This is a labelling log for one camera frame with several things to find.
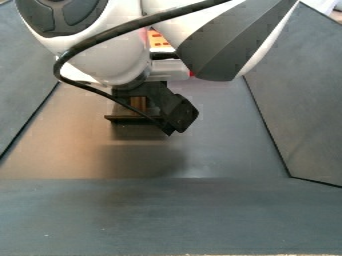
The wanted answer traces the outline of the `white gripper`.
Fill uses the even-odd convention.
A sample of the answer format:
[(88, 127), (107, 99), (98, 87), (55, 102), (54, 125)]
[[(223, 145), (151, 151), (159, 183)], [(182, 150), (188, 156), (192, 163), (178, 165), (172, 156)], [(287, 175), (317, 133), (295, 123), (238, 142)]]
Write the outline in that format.
[(150, 74), (147, 82), (183, 81), (190, 78), (190, 70), (176, 59), (152, 60), (148, 64)]

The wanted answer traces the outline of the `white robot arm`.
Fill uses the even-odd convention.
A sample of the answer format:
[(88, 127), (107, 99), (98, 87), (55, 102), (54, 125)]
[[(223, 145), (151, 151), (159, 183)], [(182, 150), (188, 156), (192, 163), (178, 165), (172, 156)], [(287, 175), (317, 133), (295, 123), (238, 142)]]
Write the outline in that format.
[(261, 49), (298, 0), (13, 0), (24, 24), (55, 55), (88, 39), (70, 64), (107, 85), (152, 73), (147, 30), (155, 29), (199, 79), (230, 81), (258, 63)]

